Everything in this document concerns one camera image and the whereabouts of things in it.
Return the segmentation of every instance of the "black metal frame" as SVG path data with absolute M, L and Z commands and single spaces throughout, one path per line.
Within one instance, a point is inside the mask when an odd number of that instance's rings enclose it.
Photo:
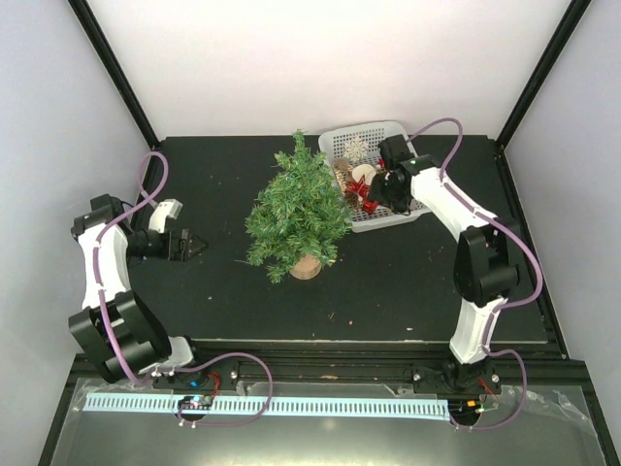
M 68 2 L 108 70 L 147 144 L 153 149 L 159 148 L 159 140 L 116 60 L 110 44 L 89 8 L 88 2 L 86 0 L 68 0 Z M 505 147 L 522 118 L 528 112 L 544 80 L 590 3 L 591 0 L 571 1 L 496 140 L 497 168 L 503 181 L 511 214 L 519 221 L 524 239 L 531 248 L 533 247 L 532 237 L 507 164 Z M 145 186 L 154 184 L 158 176 L 157 164 L 149 163 L 145 175 Z M 133 219 L 132 224 L 140 223 L 140 221 L 140 217 L 137 216 Z M 579 385 L 582 388 L 605 454 L 606 464 L 621 465 L 585 364 L 567 359 L 567 347 L 546 287 L 539 298 L 539 308 L 548 336 L 548 343 L 510 345 L 510 347 L 522 354 L 530 383 Z M 328 383 L 325 379 L 321 379 L 321 376 L 331 374 L 339 378 L 339 383 L 409 383 L 410 380 L 407 380 L 406 374 L 410 374 L 412 365 L 437 363 L 448 355 L 446 344 L 199 342 L 196 345 L 201 359 L 228 350 L 251 351 L 270 365 L 277 382 Z M 500 350 L 506 347 L 508 346 L 495 345 L 494 349 Z M 515 361 L 504 358 L 497 360 L 495 369 L 503 383 L 521 383 L 519 367 Z M 60 430 L 79 378 L 98 378 L 94 367 L 82 355 L 76 357 L 69 374 L 39 462 L 40 466 L 51 463 Z M 263 375 L 258 366 L 252 363 L 242 363 L 240 365 L 240 378 L 251 382 L 263 380 Z

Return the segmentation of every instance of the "gray wall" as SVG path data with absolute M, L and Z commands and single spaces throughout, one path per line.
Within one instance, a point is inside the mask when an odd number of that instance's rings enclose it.
M 507 154 L 573 358 L 621 449 L 621 2 L 593 2 Z
M 147 147 L 66 1 L 4 1 L 0 22 L 0 462 L 30 466 L 78 349 L 69 228 L 92 196 L 135 199 Z

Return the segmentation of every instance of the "robotic arm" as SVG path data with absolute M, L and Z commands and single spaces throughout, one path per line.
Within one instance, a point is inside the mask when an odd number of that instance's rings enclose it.
M 82 247 L 86 267 L 86 294 L 82 311 L 69 317 L 69 329 L 88 359 L 109 383 L 124 377 L 101 318 L 100 286 L 93 264 L 97 236 L 107 223 L 123 213 L 120 200 L 108 194 L 91 199 L 91 212 L 74 219 L 71 229 Z M 207 243 L 183 229 L 168 230 L 166 221 L 180 213 L 181 203 L 166 200 L 155 208 L 148 229 L 133 231 L 128 222 L 113 226 L 102 238 L 99 249 L 100 283 L 105 283 L 106 308 L 124 358 L 138 373 L 157 368 L 182 367 L 193 361 L 189 342 L 184 337 L 168 337 L 162 324 L 131 289 L 127 273 L 130 257 L 158 257 L 184 261 L 192 258 Z
M 482 361 L 486 356 L 483 346 L 488 343 L 483 340 L 491 336 L 498 317 L 493 311 L 507 301 L 519 282 L 520 249 L 476 215 L 495 218 L 493 213 L 479 207 L 448 176 L 441 179 L 441 170 L 429 155 L 413 157 L 403 136 L 386 139 L 379 149 L 387 173 L 374 177 L 369 200 L 407 214 L 415 199 L 451 233 L 457 242 L 453 280 L 462 303 L 450 349 L 461 365 Z M 510 217 L 498 222 L 516 234 L 519 231 Z

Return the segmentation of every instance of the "white wall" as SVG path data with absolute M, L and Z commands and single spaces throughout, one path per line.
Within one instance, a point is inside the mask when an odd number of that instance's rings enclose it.
M 621 2 L 593 2 L 507 153 L 571 356 L 621 449 Z
M 570 2 L 89 3 L 164 138 L 446 116 L 496 137 Z
M 0 18 L 0 462 L 31 466 L 78 349 L 69 229 L 95 195 L 135 199 L 147 147 L 66 1 L 4 1 Z

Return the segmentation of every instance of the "black tabletop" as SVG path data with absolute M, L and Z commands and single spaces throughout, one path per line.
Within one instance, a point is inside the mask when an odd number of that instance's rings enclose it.
M 454 137 L 423 136 L 419 154 L 442 159 Z M 307 143 L 317 148 L 317 137 Z M 339 259 L 315 279 L 287 277 L 271 284 L 263 268 L 245 263 L 250 238 L 245 218 L 274 174 L 274 153 L 292 150 L 289 136 L 179 137 L 162 146 L 170 177 L 160 199 L 183 203 L 178 227 L 190 228 L 210 248 L 188 262 L 156 259 L 130 270 L 134 290 L 170 335 L 223 340 L 446 342 L 459 315 L 452 270 L 456 245 L 427 214 L 414 222 L 338 243 Z M 450 177 L 498 216 L 509 207 L 485 136 L 467 136 Z M 515 298 L 532 292 L 527 274 Z M 539 308 L 500 316 L 496 342 L 544 342 Z

